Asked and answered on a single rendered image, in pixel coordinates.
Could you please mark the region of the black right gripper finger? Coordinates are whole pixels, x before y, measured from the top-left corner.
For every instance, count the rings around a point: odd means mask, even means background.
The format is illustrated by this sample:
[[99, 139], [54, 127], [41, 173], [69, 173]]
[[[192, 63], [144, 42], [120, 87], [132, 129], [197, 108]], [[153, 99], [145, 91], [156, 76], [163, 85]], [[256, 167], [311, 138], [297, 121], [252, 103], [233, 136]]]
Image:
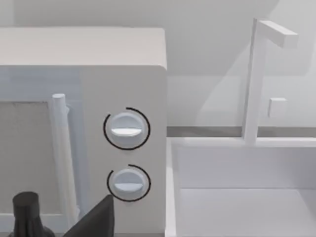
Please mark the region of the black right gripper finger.
[[83, 216], [64, 237], [114, 237], [114, 198], [106, 195], [85, 216]]

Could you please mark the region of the white microwave knob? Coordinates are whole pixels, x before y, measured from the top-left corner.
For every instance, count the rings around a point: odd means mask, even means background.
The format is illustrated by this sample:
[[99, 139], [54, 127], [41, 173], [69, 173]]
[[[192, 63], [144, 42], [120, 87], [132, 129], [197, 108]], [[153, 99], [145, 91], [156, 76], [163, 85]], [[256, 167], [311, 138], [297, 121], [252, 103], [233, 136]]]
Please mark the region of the white microwave knob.
[[115, 145], [123, 148], [135, 147], [145, 138], [145, 122], [135, 113], [122, 112], [110, 117], [106, 132]]
[[132, 200], [140, 198], [146, 192], [148, 181], [142, 171], [126, 168], [114, 173], [110, 187], [117, 197]]

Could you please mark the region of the dark grey bottle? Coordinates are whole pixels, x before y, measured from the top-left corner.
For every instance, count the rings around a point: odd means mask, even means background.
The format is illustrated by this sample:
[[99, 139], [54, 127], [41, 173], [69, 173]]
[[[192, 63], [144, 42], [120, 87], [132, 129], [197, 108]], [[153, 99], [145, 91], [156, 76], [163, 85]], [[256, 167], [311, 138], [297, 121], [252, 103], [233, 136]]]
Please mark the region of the dark grey bottle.
[[14, 227], [7, 237], [56, 237], [55, 233], [42, 224], [39, 195], [25, 191], [12, 199]]

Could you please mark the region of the pale microwave oven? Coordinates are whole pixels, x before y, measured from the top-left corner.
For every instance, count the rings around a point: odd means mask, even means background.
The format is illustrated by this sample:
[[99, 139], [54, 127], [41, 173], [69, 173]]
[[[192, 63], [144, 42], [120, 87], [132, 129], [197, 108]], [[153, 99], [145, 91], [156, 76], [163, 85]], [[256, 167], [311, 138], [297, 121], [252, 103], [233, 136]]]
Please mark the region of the pale microwave oven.
[[[13, 197], [39, 195], [42, 224], [64, 236], [52, 95], [66, 96], [78, 221], [114, 198], [114, 237], [166, 237], [165, 32], [161, 28], [0, 27], [0, 236], [13, 231]], [[139, 115], [143, 142], [115, 145], [111, 116]], [[148, 181], [137, 199], [117, 197], [114, 173]]]

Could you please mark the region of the white sink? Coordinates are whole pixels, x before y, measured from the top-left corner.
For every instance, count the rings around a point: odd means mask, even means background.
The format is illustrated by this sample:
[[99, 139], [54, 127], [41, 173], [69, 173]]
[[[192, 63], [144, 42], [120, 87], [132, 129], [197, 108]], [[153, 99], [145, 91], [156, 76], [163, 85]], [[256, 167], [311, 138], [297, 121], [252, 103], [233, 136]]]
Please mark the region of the white sink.
[[316, 237], [316, 139], [167, 139], [170, 237]]

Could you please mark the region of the tall white tap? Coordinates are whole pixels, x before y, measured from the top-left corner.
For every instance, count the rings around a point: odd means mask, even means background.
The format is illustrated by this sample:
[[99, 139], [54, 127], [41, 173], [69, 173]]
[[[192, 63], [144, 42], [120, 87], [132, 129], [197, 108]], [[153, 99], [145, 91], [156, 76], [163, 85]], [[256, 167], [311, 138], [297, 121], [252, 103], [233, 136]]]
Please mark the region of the tall white tap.
[[242, 137], [247, 145], [257, 140], [259, 110], [264, 78], [267, 43], [280, 48], [296, 48], [299, 34], [267, 19], [253, 19], [245, 94]]

